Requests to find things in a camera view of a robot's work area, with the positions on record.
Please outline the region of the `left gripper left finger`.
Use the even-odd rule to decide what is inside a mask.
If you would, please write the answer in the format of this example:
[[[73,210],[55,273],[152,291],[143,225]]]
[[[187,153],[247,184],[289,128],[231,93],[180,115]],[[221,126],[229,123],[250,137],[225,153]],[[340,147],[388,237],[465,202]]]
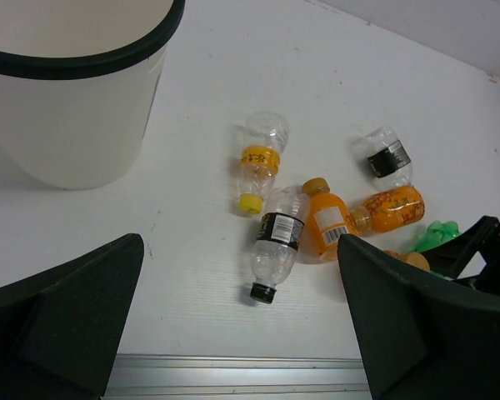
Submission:
[[[0,287],[0,399],[103,397],[143,259],[129,233]]]

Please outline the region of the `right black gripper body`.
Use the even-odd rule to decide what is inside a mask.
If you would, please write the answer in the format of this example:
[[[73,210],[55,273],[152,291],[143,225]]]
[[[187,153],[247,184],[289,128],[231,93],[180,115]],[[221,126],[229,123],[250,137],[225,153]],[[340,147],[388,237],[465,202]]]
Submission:
[[[484,266],[471,277],[461,272],[475,254]],[[424,252],[431,270],[461,286],[500,297],[500,222],[483,216],[461,235]]]

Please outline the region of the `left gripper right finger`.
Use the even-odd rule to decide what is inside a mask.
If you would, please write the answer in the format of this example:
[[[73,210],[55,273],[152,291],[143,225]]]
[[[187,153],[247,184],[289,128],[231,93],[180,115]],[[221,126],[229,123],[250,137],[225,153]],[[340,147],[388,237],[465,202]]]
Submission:
[[[500,297],[351,234],[338,264],[374,399],[500,399]]]

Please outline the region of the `green plastic bottle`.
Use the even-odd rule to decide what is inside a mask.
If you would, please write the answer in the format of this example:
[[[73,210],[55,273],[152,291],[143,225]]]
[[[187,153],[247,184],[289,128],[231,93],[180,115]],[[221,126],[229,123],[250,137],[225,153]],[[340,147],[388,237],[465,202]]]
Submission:
[[[458,258],[459,248],[447,246],[447,243],[460,235],[458,224],[454,221],[432,222],[410,252],[421,253],[428,260],[431,274],[450,280],[451,266]]]

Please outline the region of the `orange juice bottle front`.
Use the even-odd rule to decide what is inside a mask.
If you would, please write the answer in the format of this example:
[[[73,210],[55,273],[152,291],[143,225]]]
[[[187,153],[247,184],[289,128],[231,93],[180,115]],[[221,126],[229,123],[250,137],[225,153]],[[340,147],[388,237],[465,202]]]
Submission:
[[[393,258],[414,266],[415,268],[421,269],[428,273],[431,272],[428,260],[419,252],[398,253],[391,250],[384,250],[384,252]]]

